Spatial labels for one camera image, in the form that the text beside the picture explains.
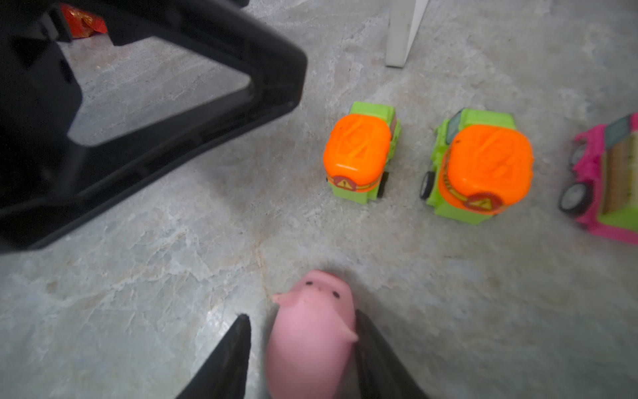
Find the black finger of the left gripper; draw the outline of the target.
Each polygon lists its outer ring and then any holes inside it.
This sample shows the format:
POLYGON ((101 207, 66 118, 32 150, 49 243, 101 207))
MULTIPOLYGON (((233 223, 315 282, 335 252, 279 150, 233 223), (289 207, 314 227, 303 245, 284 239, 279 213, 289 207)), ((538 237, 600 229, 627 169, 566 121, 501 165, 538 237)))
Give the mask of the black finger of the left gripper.
POLYGON ((138 23, 145 33, 249 77, 235 92, 99 146, 66 145, 61 176, 37 210, 52 217, 41 249, 182 164, 293 111, 307 55, 231 1, 88 1, 86 7, 138 23))

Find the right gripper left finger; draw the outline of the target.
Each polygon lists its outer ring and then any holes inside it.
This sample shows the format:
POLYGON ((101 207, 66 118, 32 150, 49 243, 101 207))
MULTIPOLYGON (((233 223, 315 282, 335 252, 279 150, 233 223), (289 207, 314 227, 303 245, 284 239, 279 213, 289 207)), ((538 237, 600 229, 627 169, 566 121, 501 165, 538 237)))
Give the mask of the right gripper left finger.
POLYGON ((244 398, 251 337, 249 316, 239 314, 177 398, 244 398))

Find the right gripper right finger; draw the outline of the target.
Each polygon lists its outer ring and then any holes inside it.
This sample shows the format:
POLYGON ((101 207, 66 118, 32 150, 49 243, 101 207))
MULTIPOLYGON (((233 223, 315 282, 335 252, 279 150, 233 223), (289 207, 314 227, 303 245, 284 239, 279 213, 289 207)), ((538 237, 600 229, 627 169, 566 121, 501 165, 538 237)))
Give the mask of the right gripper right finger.
POLYGON ((361 398, 428 399, 371 319, 356 311, 355 344, 361 398))

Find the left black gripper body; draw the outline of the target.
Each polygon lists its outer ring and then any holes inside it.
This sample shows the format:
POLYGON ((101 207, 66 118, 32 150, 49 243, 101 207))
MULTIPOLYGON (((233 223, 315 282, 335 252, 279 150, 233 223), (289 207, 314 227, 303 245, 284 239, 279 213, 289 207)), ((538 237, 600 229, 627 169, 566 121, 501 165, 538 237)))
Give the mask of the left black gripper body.
POLYGON ((70 40, 57 1, 1 3, 2 254, 48 245, 78 211, 59 192, 82 100, 58 45, 70 40))

